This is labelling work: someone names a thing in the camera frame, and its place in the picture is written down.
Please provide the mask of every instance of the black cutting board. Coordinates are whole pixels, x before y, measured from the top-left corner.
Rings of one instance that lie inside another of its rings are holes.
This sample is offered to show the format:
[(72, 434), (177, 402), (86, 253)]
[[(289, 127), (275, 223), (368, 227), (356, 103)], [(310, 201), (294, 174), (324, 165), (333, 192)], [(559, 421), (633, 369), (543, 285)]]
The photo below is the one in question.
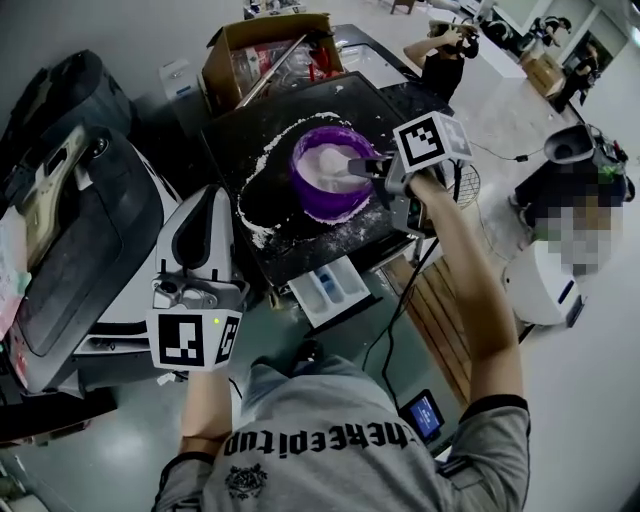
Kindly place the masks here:
[[(324, 113), (335, 116), (318, 116)], [(385, 153), (396, 150), (393, 129), (403, 122), (369, 81), (360, 73), (349, 73), (259, 100), (225, 114), (203, 130), (229, 192), (234, 221), (273, 286), (283, 286), (394, 232), (389, 213), (375, 196), (344, 224), (327, 225), (306, 215), (290, 179), (289, 160), (296, 142), (313, 128), (346, 126)], [(262, 160), (264, 168), (247, 183), (270, 144), (273, 149)], [(256, 242), (260, 237), (242, 222), (239, 211), (249, 223), (272, 228), (274, 234)]]

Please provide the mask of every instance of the blue screen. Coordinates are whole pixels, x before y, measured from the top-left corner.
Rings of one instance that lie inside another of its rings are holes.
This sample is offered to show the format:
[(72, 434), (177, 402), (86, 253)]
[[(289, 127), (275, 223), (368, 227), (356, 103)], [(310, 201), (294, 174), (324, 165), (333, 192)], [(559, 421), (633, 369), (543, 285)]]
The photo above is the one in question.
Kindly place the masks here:
[(418, 423), (423, 437), (429, 437), (440, 427), (440, 422), (426, 397), (411, 406), (411, 414)]

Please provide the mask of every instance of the gray t-shirt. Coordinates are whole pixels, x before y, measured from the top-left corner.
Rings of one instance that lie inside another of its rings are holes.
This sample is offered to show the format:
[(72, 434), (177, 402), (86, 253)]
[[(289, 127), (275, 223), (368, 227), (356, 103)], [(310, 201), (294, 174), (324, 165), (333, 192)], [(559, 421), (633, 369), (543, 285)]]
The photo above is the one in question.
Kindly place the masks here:
[(215, 460), (174, 459), (154, 510), (522, 510), (529, 479), (522, 398), (472, 404), (441, 465), (381, 393), (355, 377), (291, 379)]

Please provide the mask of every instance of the black sleeve trim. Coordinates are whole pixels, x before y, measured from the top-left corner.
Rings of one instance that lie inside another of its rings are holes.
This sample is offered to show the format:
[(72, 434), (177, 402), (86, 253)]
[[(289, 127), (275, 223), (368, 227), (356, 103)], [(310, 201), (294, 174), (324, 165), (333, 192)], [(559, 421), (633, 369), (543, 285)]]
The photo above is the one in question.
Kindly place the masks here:
[(181, 453), (177, 457), (174, 457), (173, 459), (171, 459), (169, 461), (169, 464), (167, 464), (162, 470), (162, 475), (160, 475), (160, 488), (158, 489), (158, 494), (156, 496), (156, 503), (158, 502), (158, 499), (162, 494), (162, 491), (164, 491), (164, 487), (165, 485), (167, 485), (167, 480), (169, 480), (169, 473), (171, 473), (171, 470), (174, 467), (176, 467), (181, 462), (184, 462), (187, 460), (199, 460), (200, 462), (205, 462), (207, 464), (213, 465), (214, 459), (215, 458), (212, 455), (209, 455), (207, 453), (202, 453), (202, 452)]
[(492, 395), (485, 396), (480, 400), (473, 402), (460, 418), (460, 422), (472, 418), (476, 414), (481, 412), (491, 411), (493, 409), (499, 409), (500, 407), (519, 407), (529, 412), (529, 406), (527, 401), (521, 396), (517, 395)]

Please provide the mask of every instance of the purple bowl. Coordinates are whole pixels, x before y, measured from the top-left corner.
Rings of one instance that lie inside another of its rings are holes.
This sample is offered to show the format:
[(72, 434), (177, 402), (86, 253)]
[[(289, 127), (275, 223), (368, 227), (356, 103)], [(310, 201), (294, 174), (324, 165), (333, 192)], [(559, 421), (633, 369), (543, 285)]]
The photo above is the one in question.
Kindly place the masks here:
[(336, 194), (320, 190), (305, 180), (298, 172), (298, 162), (307, 150), (322, 144), (350, 146), (363, 158), (376, 156), (377, 153), (362, 135), (340, 126), (315, 128), (307, 132), (293, 148), (290, 161), (291, 179), (302, 208), (312, 217), (336, 220), (349, 214), (366, 201), (373, 192), (373, 185), (369, 182), (361, 189)]

